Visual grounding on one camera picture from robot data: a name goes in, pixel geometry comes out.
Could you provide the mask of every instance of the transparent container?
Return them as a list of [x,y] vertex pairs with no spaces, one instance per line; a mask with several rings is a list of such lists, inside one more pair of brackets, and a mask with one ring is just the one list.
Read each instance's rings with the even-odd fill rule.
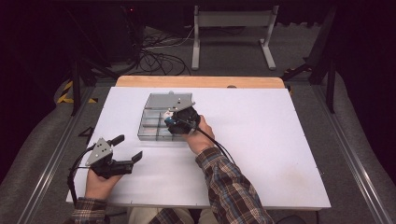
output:
[[163,114],[180,99],[192,101],[192,93],[151,93],[143,109],[137,136],[140,141],[181,142],[180,134],[169,133]]

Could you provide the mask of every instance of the metal frame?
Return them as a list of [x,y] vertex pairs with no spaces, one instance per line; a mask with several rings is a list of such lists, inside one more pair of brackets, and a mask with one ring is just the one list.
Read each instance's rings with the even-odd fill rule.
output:
[[312,86],[312,88],[318,98],[318,101],[320,102],[323,111],[325,112],[327,118],[329,119],[329,122],[331,123],[336,133],[336,136],[341,144],[342,153],[344,154],[346,163],[349,166],[351,173],[355,177],[358,187],[361,190],[361,194],[367,202],[367,205],[369,206],[370,211],[373,214],[375,222],[392,224],[393,221],[390,218],[387,210],[385,209],[384,204],[382,204],[381,199],[379,198],[379,195],[370,180],[370,177],[367,175],[363,165],[361,164],[361,160],[359,160],[359,157],[356,154],[355,150],[348,143],[337,117],[327,107],[323,90],[320,88],[319,85],[314,85]]
[[199,69],[199,57],[201,42],[199,38],[200,27],[210,26],[268,26],[265,38],[260,39],[262,52],[270,70],[276,70],[276,65],[269,50],[271,34],[274,30],[277,10],[279,6],[274,6],[272,10],[266,11],[199,11],[199,7],[194,9],[194,44],[192,50],[192,70]]
[[45,193],[47,192],[48,187],[50,186],[50,182],[55,175],[55,172],[59,166],[59,163],[62,160],[66,147],[68,145],[68,141],[70,138],[71,133],[73,132],[75,126],[78,123],[78,119],[84,110],[85,105],[87,104],[88,100],[90,99],[94,87],[87,87],[87,90],[84,91],[82,97],[82,105],[78,110],[77,114],[70,118],[68,121],[66,128],[64,129],[64,133],[62,134],[61,139],[59,140],[58,145],[56,146],[51,158],[49,159],[49,163],[47,167],[43,171],[43,174],[40,176],[35,190],[32,193],[32,196],[29,199],[29,202],[26,204],[20,219],[18,220],[18,224],[23,223],[31,223],[33,217],[35,216],[35,212],[38,209],[38,206],[41,204]]

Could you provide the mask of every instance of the hand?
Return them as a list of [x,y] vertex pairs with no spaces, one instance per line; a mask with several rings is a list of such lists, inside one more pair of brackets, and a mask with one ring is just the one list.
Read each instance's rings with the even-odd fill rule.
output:
[[[215,139],[215,135],[212,132],[212,128],[207,125],[204,116],[201,115],[201,122],[199,123],[199,128],[207,133],[210,137]],[[214,143],[204,136],[202,133],[195,131],[191,134],[182,134],[183,138],[189,144],[189,147],[193,153],[196,155],[200,154],[204,149],[213,147]]]
[[87,174],[85,197],[106,200],[121,178],[122,175],[114,175],[105,179],[90,169]]

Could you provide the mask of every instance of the white board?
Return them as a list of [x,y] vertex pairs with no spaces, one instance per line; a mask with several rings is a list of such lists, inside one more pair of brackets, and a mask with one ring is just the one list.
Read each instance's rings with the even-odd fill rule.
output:
[[[143,159],[125,175],[109,203],[126,206],[207,207],[207,188],[195,155],[184,142],[142,142],[137,137],[144,105],[152,92],[192,92],[194,108],[205,116],[218,140],[258,191],[266,209],[330,207],[318,168],[286,89],[126,88],[107,96],[90,146],[124,134],[113,159]],[[77,172],[78,197],[87,170]],[[66,199],[72,202],[70,193]]]

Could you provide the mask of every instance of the flannel sleeve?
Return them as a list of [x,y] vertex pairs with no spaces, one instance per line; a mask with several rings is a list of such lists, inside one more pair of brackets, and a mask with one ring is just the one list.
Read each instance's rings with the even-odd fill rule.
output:
[[219,223],[274,223],[254,187],[218,148],[204,150],[196,162],[204,171],[210,206]]
[[75,210],[72,216],[67,219],[64,224],[91,224],[102,223],[106,224],[105,212],[107,201],[78,198]]

